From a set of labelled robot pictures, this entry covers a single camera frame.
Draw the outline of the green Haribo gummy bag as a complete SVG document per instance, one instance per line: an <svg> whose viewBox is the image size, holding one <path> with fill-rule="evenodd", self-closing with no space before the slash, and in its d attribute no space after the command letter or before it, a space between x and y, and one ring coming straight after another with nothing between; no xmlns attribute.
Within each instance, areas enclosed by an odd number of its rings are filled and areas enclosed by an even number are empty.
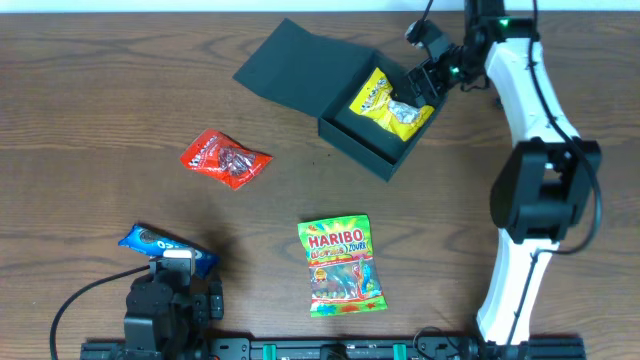
<svg viewBox="0 0 640 360"><path fill-rule="evenodd" d="M388 308L376 269L368 216L302 222L297 230L309 268L313 318Z"/></svg>

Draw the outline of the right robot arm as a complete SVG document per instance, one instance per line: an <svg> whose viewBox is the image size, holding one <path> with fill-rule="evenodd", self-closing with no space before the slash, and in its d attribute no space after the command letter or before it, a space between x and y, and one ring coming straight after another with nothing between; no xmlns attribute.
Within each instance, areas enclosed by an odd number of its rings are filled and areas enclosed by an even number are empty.
<svg viewBox="0 0 640 360"><path fill-rule="evenodd" d="M603 202L597 170L602 154L584 140L559 104L544 64L538 17L511 17L501 1L464 5L465 37L453 44L426 17L407 41L427 51L409 81L420 99L455 86L494 86L506 116L512 152L490 192L498 229L496 263L476 315L483 341L505 351L523 346L545 271L555 256L583 251L596 237Z"/></svg>

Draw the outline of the red candy bag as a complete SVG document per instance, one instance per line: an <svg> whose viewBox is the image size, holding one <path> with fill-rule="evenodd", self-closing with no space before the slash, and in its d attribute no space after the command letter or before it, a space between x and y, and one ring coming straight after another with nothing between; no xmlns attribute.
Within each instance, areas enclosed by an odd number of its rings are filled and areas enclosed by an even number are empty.
<svg viewBox="0 0 640 360"><path fill-rule="evenodd" d="M232 190L252 181L272 159L214 129L204 130L180 156L188 170L212 177Z"/></svg>

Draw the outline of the yellow sweets bag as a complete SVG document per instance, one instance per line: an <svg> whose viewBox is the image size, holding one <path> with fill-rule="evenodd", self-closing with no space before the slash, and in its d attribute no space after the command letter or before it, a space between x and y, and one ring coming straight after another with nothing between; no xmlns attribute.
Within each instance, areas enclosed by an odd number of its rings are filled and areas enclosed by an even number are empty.
<svg viewBox="0 0 640 360"><path fill-rule="evenodd" d="M394 100L393 90L386 74L376 67L350 103L349 109L407 142L426 124L435 108L430 105L414 107Z"/></svg>

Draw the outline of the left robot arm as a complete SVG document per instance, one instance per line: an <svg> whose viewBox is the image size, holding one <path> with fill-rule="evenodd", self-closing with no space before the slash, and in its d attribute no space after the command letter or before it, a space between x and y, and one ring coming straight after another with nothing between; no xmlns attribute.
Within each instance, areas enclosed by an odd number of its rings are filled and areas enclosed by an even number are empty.
<svg viewBox="0 0 640 360"><path fill-rule="evenodd" d="M149 261L149 273L132 283L126 297L125 341L115 359L210 357L205 330L224 316L223 285L211 270L206 286L192 289L195 270L191 248L166 250Z"/></svg>

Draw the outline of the black gift box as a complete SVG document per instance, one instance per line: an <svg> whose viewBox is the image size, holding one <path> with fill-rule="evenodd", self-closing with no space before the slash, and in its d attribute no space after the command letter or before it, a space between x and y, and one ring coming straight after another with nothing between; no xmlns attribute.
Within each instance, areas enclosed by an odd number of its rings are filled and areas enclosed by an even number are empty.
<svg viewBox="0 0 640 360"><path fill-rule="evenodd" d="M375 69L393 86L393 98L439 112L446 98L417 94L409 71L376 49L313 34L284 19L233 75L256 95L318 119L318 135L388 181L435 117L408 140L383 130L349 109Z"/></svg>

